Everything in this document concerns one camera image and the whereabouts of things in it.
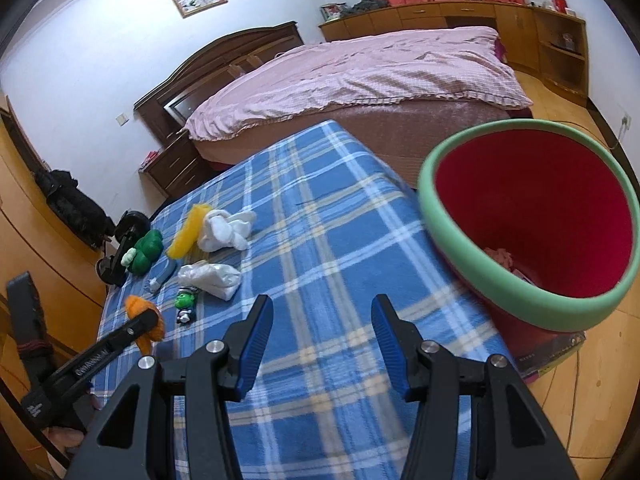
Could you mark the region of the person's left hand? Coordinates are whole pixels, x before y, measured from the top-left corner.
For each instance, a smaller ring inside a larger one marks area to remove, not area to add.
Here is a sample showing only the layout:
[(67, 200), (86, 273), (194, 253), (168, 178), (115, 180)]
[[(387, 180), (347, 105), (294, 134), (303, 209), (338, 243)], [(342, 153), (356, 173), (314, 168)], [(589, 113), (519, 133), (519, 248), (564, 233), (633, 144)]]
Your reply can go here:
[(43, 434), (66, 457), (81, 445), (88, 434), (101, 403), (93, 393), (84, 393), (76, 401), (65, 403), (51, 415), (51, 425)]

